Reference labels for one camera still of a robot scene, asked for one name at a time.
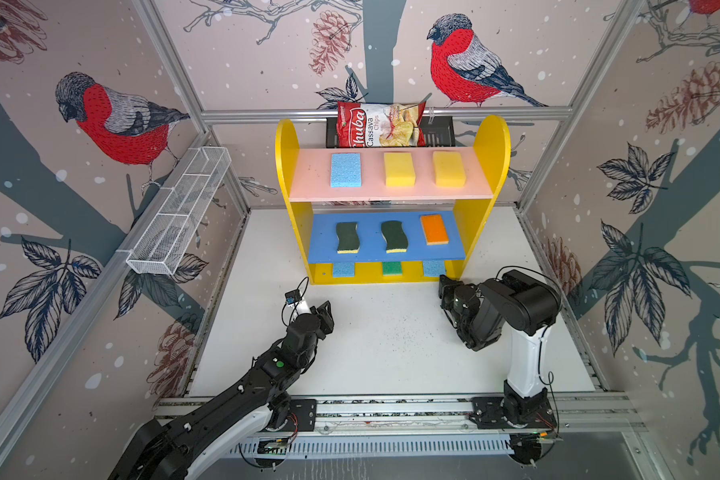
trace blue sponge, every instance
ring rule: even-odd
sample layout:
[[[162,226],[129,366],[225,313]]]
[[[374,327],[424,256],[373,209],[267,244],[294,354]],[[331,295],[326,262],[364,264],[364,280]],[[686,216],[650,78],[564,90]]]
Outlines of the blue sponge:
[[[360,154],[331,155],[331,187],[361,187]]]
[[[333,278],[349,278],[355,276],[355,263],[344,262],[333,264]]]
[[[445,275],[445,262],[442,260],[423,260],[424,276]]]

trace yellow shelf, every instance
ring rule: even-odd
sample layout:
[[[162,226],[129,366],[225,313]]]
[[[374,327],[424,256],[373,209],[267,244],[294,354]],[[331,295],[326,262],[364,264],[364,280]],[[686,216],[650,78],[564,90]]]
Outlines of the yellow shelf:
[[[445,262],[446,274],[451,278],[460,278],[469,261],[483,231],[485,222],[501,187],[507,179],[510,158],[510,136],[507,122],[501,117],[491,115],[483,120],[472,146],[485,179],[493,192],[491,198],[458,199],[454,204],[456,225],[461,235],[466,258],[464,260],[448,260]],[[275,139],[275,162],[277,167],[280,191],[288,216],[291,218],[296,242],[304,259],[311,283],[328,285],[341,283],[405,283],[405,282],[436,282],[437,277],[424,276],[422,262],[402,262],[403,274],[400,276],[384,276],[381,262],[355,264],[355,276],[349,278],[333,278],[331,264],[308,263],[309,242],[312,237],[312,218],[314,211],[310,202],[291,202],[291,187],[298,163],[298,137],[293,122],[280,120]]]

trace sponge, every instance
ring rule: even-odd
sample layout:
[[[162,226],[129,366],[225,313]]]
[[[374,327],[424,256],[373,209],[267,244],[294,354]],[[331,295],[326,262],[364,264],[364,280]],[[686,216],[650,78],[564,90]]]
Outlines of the sponge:
[[[333,278],[351,278],[353,276],[355,276],[355,264],[353,262],[333,264]]]
[[[467,183],[461,154],[457,151],[436,151],[434,162],[434,183],[438,187],[463,187]]]
[[[422,215],[422,227],[427,245],[445,245],[448,243],[448,232],[440,215]]]
[[[384,276],[402,275],[403,264],[400,262],[382,262],[382,274]]]
[[[384,153],[384,172],[387,175],[387,187],[413,187],[416,183],[411,154]]]
[[[361,187],[360,154],[331,155],[331,187]]]
[[[357,222],[339,222],[336,224],[338,254],[356,254],[360,251],[360,237]]]
[[[396,254],[408,251],[408,237],[403,231],[403,223],[398,220],[388,220],[382,223],[382,235],[387,241],[387,253]]]
[[[422,264],[424,264],[424,276],[445,275],[445,262],[442,260],[423,260]]]

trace green sponge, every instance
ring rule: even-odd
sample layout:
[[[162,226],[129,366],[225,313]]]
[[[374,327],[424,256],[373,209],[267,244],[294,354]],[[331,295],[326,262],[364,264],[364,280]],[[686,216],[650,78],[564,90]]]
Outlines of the green sponge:
[[[388,220],[382,223],[382,235],[387,241],[388,254],[408,251],[408,237],[405,236],[401,221]]]
[[[382,262],[382,274],[384,276],[402,275],[403,264],[400,262]]]
[[[336,224],[339,254],[356,254],[360,251],[357,222],[339,222]]]

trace pink shelf board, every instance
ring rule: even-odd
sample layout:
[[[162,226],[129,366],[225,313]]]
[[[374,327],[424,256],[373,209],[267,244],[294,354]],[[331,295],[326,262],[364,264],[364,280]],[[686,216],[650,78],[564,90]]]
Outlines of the pink shelf board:
[[[432,152],[457,151],[461,154],[467,183],[461,188],[441,188],[434,184]],[[416,184],[413,187],[387,187],[384,152],[409,152],[413,157]],[[331,155],[360,154],[362,187],[331,188]],[[291,202],[360,200],[446,200],[491,198],[478,157],[471,147],[453,148],[307,148],[298,151],[296,172],[290,191]]]

